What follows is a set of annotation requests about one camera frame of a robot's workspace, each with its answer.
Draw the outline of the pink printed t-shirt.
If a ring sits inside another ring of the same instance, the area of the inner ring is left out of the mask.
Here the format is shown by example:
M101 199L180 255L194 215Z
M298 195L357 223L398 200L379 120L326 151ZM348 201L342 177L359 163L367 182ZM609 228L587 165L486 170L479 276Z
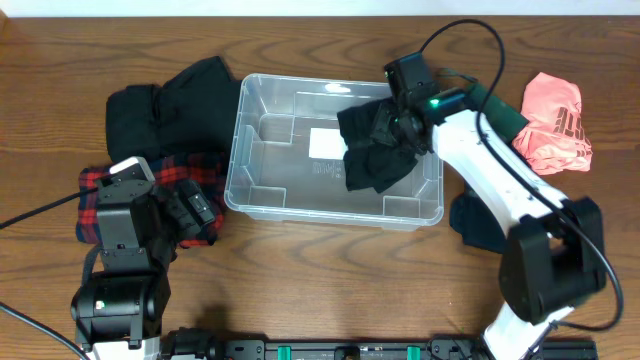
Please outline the pink printed t-shirt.
M591 169L592 145L581 121L582 97L576 84L539 73L526 85L521 115L528 124L512 146L535 173Z

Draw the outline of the clear plastic storage container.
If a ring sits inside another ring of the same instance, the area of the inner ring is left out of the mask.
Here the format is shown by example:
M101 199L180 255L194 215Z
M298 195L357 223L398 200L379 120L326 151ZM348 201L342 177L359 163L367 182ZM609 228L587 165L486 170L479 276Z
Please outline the clear plastic storage container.
M419 158L378 194L348 191L342 160L308 155L311 128L339 129L337 113L389 97L388 85L254 73L241 83L224 190L226 205L256 220L415 231L444 215L443 164Z

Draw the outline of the dark navy garment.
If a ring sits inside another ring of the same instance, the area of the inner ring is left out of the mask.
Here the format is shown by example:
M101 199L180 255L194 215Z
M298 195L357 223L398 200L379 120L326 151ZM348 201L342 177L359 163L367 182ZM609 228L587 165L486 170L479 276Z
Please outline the dark navy garment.
M411 151L375 142L371 130L380 107L392 115L390 98L349 107L337 113L340 134L347 146L343 156L348 191L373 188L378 194L407 176L418 160Z

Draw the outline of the large black garment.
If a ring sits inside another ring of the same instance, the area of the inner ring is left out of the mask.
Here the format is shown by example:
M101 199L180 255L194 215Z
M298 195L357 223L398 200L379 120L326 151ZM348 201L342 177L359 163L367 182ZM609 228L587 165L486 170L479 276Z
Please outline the large black garment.
M117 163L179 153L231 151L241 82L219 56L200 60L162 85L129 85L106 101L107 152Z

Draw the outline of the black garment with tape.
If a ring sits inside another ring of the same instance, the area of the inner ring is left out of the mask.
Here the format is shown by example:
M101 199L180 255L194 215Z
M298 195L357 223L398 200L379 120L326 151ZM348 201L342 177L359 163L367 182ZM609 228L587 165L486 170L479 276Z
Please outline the black garment with tape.
M461 235L464 245L498 254L505 250L506 237L500 224L467 182L451 203L449 225Z

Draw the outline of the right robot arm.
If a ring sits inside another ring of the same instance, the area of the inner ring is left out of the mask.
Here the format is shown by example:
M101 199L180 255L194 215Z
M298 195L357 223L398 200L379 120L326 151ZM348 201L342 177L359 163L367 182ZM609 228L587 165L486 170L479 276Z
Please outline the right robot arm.
M392 103L375 118L375 141L434 154L470 185L497 221L505 247L499 268L504 303L485 329L476 359L527 359L591 295L614 281L604 255L602 216L590 198L570 200L535 174L504 142L477 87L438 87L423 55L384 67Z

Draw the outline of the red navy plaid shirt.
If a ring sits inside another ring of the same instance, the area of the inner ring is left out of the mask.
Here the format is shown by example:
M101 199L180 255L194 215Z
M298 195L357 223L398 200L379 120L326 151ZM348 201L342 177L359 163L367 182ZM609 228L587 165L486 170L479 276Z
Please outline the red navy plaid shirt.
M214 221L207 225L194 238L180 243L182 248L212 246L218 238L218 231L224 221L226 205L224 203L224 185L228 163L221 153L180 153L154 160L149 167L156 182L166 188L173 189L179 181L195 180L205 198L212 206ZM81 243L96 244L101 242L101 234L97 219L96 193L83 196L78 205L76 222L76 238Z

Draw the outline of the dark green garment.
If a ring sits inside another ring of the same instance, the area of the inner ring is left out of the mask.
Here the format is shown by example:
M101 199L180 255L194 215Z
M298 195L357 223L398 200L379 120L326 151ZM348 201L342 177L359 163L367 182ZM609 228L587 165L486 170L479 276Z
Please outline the dark green garment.
M468 93L471 104L475 107L478 107L486 97L487 88L470 75L443 68L437 71L437 77L440 79L460 77L467 81L468 85L465 87L465 91ZM495 95L489 98L483 113L494 131L507 144L510 144L529 124L523 115Z

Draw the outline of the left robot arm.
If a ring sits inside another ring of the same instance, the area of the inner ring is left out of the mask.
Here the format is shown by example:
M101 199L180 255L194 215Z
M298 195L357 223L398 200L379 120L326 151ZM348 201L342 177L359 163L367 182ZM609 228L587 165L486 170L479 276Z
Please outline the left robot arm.
M138 350L161 332L176 248L213 222L213 209L191 179L173 189L114 181L99 188L96 209L104 270L85 275L72 299L76 342L87 354L118 340Z

